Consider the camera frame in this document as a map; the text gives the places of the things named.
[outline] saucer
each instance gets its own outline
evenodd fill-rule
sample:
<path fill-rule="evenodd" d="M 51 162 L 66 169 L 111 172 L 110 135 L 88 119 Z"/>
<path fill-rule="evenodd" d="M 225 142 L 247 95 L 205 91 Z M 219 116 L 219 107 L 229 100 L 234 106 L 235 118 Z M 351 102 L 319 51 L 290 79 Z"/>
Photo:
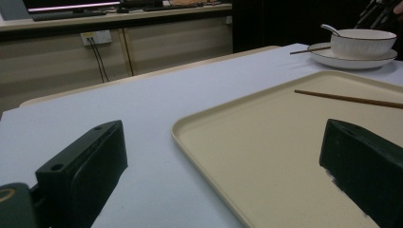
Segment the saucer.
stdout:
<path fill-rule="evenodd" d="M 311 45 L 308 49 L 329 47 L 330 43 L 320 43 Z M 397 52 L 391 49 L 385 55 L 373 60 L 341 59 L 335 57 L 330 49 L 316 50 L 311 52 L 311 58 L 315 61 L 329 66 L 346 69 L 367 69 L 382 67 L 390 63 L 397 56 Z"/>

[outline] wall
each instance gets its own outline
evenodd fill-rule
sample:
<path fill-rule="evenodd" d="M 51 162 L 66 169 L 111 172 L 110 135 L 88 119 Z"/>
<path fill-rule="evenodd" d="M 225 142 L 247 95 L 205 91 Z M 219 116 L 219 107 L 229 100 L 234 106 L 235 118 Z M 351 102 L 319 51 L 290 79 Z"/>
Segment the wall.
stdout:
<path fill-rule="evenodd" d="M 231 54 L 225 19 L 112 30 L 113 42 L 99 45 L 106 72 L 118 80 Z M 79 34 L 0 43 L 0 114 L 33 98 L 101 82 L 93 50 Z"/>

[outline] white tabletop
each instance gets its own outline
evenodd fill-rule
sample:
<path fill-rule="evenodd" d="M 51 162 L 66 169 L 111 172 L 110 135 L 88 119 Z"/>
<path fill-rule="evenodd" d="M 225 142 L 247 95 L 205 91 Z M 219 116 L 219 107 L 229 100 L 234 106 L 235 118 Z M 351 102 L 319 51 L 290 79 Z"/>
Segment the white tabletop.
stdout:
<path fill-rule="evenodd" d="M 7 111 L 0 122 L 0 185 L 34 172 L 91 127 L 122 120 L 128 168 L 93 227 L 241 227 L 174 143 L 178 119 L 321 70 L 304 45 L 276 48 L 68 95 Z M 403 86 L 403 62 L 349 71 Z"/>

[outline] wall socket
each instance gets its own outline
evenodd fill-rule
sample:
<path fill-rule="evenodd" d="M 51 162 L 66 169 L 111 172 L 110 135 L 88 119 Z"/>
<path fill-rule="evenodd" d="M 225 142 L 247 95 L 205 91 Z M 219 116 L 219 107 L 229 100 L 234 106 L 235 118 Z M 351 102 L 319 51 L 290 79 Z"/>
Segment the wall socket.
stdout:
<path fill-rule="evenodd" d="M 91 43 L 87 40 L 90 38 L 94 40 L 95 44 L 105 44 L 112 42 L 112 37 L 110 36 L 109 30 L 89 31 L 81 33 L 81 39 L 83 40 L 84 46 L 91 45 Z"/>

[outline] chopstick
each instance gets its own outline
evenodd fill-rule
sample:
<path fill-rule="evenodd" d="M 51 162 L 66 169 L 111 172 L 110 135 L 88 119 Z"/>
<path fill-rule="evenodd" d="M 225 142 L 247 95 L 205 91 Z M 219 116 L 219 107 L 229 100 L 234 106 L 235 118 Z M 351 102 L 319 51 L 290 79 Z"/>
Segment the chopstick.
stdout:
<path fill-rule="evenodd" d="M 312 51 L 323 50 L 323 49 L 330 49 L 330 47 L 318 47 L 318 48 L 312 48 L 312 49 L 306 49 L 306 50 L 299 50 L 299 51 L 290 52 L 290 54 L 300 54 L 300 53 L 312 52 Z"/>
<path fill-rule="evenodd" d="M 340 96 L 340 95 L 327 94 L 327 93 L 304 91 L 304 90 L 298 90 L 298 89 L 296 89 L 295 92 L 300 93 L 300 94 L 317 96 L 317 97 L 322 97 L 322 98 L 335 99 L 335 100 L 340 100 L 340 101 L 345 101 L 345 102 L 361 103 L 361 104 L 367 104 L 367 105 L 387 106 L 387 107 L 394 107 L 394 108 L 403 109 L 403 104 L 402 103 L 383 102 L 383 101 L 378 101 L 378 100 L 363 99 L 363 98 L 356 98 L 356 97 L 347 97 L 347 96 Z"/>

